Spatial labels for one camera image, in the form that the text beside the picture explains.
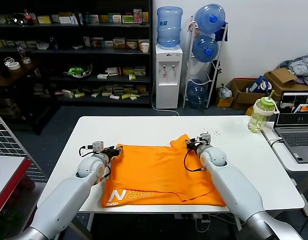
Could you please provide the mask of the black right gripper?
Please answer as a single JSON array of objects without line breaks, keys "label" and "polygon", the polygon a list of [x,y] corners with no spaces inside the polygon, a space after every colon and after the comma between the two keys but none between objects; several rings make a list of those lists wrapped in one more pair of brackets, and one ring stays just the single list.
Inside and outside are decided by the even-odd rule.
[{"label": "black right gripper", "polygon": [[191,140],[185,140],[186,148],[188,151],[197,151],[197,148],[199,145],[201,145],[202,143],[200,141],[196,141],[194,139]]}]

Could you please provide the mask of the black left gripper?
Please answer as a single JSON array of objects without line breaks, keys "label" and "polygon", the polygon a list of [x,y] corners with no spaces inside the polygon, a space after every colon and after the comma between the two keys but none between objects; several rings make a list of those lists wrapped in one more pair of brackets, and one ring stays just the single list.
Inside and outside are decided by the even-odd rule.
[{"label": "black left gripper", "polygon": [[108,158],[113,158],[113,157],[120,158],[123,156],[122,151],[123,151],[123,146],[118,146],[117,148],[107,147],[102,151],[102,153],[106,154]]}]

